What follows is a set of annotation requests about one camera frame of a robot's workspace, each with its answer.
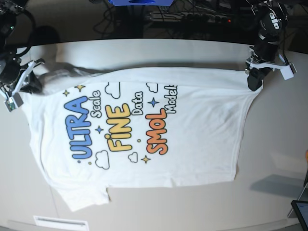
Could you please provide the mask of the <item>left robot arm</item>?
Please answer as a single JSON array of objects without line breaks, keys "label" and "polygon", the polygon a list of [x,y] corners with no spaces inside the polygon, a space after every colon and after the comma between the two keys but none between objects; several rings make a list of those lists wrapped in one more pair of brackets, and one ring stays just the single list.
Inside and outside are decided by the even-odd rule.
[{"label": "left robot arm", "polygon": [[269,0],[249,0],[248,3],[255,16],[258,34],[256,43],[249,48],[250,57],[246,60],[245,72],[248,74],[248,88],[256,91],[271,71],[280,70],[284,78],[293,77],[294,74],[285,48],[282,48],[282,53],[278,52],[280,35],[285,34],[288,23],[285,7],[278,1],[274,7]]}]

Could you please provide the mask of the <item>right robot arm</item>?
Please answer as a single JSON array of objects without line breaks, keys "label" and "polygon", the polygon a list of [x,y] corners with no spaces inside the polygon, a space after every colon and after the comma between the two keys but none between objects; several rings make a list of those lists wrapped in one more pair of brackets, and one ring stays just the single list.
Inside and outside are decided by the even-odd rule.
[{"label": "right robot arm", "polygon": [[[19,92],[40,93],[42,84],[33,69],[44,63],[43,59],[32,60],[21,65],[21,57],[27,54],[33,44],[36,22],[26,10],[26,0],[2,0],[0,2],[0,92],[3,97],[11,97]],[[16,27],[17,17],[24,14],[31,22],[31,34],[26,48],[21,53],[16,48],[7,48],[6,39]]]}]

